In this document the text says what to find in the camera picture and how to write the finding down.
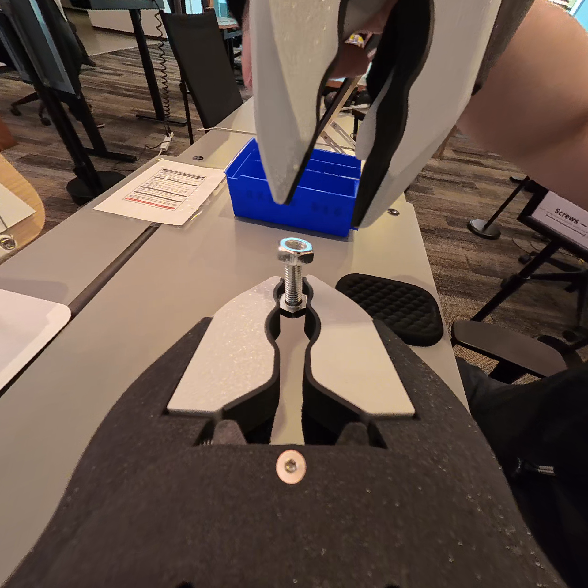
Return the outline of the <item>black office chair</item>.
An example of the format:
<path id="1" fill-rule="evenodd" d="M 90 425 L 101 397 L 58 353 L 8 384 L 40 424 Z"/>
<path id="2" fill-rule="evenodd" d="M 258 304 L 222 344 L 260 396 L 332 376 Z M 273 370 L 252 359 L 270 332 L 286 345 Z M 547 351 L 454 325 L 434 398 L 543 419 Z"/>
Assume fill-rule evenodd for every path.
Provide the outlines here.
<path id="1" fill-rule="evenodd" d="M 459 345 L 497 362 L 490 377 L 512 384 L 525 375 L 547 378 L 565 371 L 562 355 L 530 336 L 473 320 L 457 320 L 451 327 L 452 345 Z"/>

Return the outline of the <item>steel hex nut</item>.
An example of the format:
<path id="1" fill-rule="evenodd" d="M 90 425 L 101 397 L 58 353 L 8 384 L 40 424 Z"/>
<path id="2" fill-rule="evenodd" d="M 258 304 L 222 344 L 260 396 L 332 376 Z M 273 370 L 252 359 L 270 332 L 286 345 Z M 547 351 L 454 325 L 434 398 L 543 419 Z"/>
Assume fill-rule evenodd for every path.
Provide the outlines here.
<path id="1" fill-rule="evenodd" d="M 312 244 L 302 238 L 285 237 L 279 242 L 277 259 L 289 266 L 302 266 L 313 261 Z"/>

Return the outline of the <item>person's right forearm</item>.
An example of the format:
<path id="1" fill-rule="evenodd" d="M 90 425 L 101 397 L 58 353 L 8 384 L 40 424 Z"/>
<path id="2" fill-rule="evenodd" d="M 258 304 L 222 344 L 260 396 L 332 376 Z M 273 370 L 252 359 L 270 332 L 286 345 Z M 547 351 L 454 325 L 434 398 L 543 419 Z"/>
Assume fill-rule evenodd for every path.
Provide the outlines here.
<path id="1" fill-rule="evenodd" d="M 587 32 L 535 1 L 457 127 L 586 210 Z"/>

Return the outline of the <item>paper sheet in plastic sleeve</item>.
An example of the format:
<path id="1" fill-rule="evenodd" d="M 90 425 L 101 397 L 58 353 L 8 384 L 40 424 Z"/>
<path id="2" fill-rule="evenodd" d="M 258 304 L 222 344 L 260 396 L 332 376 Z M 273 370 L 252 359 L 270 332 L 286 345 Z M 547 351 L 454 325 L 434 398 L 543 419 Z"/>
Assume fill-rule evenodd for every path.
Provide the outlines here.
<path id="1" fill-rule="evenodd" d="M 151 224 L 183 226 L 225 181 L 220 169 L 158 158 L 94 209 Z"/>

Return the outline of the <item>black stanchion post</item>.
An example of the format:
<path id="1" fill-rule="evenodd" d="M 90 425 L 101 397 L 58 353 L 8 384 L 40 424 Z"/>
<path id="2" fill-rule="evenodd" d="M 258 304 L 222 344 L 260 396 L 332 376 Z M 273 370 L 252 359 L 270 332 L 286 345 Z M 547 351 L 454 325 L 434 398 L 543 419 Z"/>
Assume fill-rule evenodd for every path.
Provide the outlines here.
<path id="1" fill-rule="evenodd" d="M 488 220 L 483 219 L 472 219 L 467 223 L 467 229 L 474 235 L 488 240 L 497 240 L 501 236 L 501 230 L 496 224 L 497 218 L 504 212 L 508 205 L 513 199 L 527 186 L 531 178 L 526 176 L 518 181 L 517 187 L 512 193 L 504 200 L 504 202 L 498 207 L 496 212 L 489 217 Z"/>

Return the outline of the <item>steel hex bolt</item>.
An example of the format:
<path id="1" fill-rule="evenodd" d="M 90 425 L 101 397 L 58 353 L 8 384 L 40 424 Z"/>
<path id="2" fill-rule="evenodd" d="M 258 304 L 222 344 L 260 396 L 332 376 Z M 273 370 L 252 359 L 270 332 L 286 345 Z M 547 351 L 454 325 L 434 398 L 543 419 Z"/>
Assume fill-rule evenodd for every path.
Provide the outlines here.
<path id="1" fill-rule="evenodd" d="M 308 294 L 304 290 L 305 281 L 302 267 L 284 264 L 283 293 L 279 297 L 281 315 L 286 318 L 299 318 L 307 309 Z"/>

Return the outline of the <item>colour printed instruction sheet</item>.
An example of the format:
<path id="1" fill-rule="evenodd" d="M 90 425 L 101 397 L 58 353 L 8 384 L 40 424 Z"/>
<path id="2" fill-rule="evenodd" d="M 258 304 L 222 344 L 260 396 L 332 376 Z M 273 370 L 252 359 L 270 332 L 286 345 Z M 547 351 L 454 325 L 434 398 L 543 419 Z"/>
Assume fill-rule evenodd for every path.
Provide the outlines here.
<path id="1" fill-rule="evenodd" d="M 1 250 L 11 252 L 19 245 L 14 227 L 27 221 L 35 210 L 8 188 L 1 185 Z"/>

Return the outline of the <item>black high-back chair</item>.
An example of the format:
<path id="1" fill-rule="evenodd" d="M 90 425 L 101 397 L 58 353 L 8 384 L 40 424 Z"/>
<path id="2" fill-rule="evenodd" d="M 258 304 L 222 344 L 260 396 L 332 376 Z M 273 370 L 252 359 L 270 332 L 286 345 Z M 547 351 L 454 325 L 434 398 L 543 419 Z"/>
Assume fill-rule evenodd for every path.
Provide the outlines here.
<path id="1" fill-rule="evenodd" d="M 160 13 L 180 71 L 187 131 L 194 143 L 190 96 L 205 132 L 243 105 L 214 11 L 199 14 Z"/>

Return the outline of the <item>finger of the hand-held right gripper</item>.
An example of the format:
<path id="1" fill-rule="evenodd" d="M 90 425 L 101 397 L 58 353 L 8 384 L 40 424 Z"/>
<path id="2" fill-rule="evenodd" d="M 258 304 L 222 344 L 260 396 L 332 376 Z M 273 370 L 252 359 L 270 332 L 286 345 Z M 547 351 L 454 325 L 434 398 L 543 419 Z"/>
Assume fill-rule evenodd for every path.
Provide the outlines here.
<path id="1" fill-rule="evenodd" d="M 366 228 L 409 187 L 465 109 L 500 1 L 397 1 L 367 77 L 371 106 L 352 227 Z"/>
<path id="2" fill-rule="evenodd" d="M 250 1 L 256 141 L 270 194 L 288 205 L 318 136 L 319 94 L 348 1 Z"/>

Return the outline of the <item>black textured wrist pad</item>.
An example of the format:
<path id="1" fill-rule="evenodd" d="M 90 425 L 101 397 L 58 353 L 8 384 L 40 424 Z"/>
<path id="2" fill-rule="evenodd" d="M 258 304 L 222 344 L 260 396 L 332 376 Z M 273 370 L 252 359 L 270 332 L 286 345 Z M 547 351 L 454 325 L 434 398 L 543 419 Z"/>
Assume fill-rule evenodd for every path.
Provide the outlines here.
<path id="1" fill-rule="evenodd" d="M 431 347 L 443 338 L 445 324 L 439 305 L 419 286 L 353 273 L 342 276 L 335 288 L 409 346 Z"/>

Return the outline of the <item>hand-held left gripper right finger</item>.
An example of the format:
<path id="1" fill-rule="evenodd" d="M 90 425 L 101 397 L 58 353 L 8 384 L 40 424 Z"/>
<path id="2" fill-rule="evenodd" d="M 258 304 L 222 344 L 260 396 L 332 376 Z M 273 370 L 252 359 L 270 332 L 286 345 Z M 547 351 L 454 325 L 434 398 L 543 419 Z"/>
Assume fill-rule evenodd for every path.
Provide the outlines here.
<path id="1" fill-rule="evenodd" d="M 372 318 L 315 276 L 305 279 L 303 407 L 314 420 L 411 418 L 415 408 Z"/>

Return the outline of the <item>blue plastic bin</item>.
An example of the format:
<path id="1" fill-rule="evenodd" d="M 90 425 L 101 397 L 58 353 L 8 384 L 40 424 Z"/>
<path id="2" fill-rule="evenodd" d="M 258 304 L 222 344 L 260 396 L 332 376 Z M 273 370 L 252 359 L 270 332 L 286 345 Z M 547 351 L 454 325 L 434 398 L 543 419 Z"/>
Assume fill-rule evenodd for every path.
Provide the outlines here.
<path id="1" fill-rule="evenodd" d="M 339 237 L 352 228 L 361 175 L 354 156 L 314 149 L 289 205 L 273 201 L 255 138 L 225 173 L 237 217 Z"/>

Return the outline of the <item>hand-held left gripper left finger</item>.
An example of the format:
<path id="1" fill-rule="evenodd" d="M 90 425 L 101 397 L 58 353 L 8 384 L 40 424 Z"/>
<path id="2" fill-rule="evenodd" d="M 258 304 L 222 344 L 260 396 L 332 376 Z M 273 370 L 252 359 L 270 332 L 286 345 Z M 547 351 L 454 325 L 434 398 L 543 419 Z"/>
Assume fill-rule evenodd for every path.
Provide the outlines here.
<path id="1" fill-rule="evenodd" d="M 281 282 L 272 276 L 214 314 L 168 402 L 171 415 L 222 419 L 271 381 L 279 360 L 266 326 Z"/>

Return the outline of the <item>rounded wooden board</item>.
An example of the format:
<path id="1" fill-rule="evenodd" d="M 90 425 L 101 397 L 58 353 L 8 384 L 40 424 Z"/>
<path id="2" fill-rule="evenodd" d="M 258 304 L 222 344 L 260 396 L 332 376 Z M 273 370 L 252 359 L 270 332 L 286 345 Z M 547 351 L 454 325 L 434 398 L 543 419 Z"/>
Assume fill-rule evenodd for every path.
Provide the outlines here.
<path id="1" fill-rule="evenodd" d="M 45 226 L 46 213 L 36 190 L 3 155 L 1 155 L 1 185 L 4 185 L 35 210 L 32 217 L 14 227 L 13 234 L 17 237 L 19 245 L 11 252 L 1 250 L 1 262 L 4 262 L 40 235 Z"/>

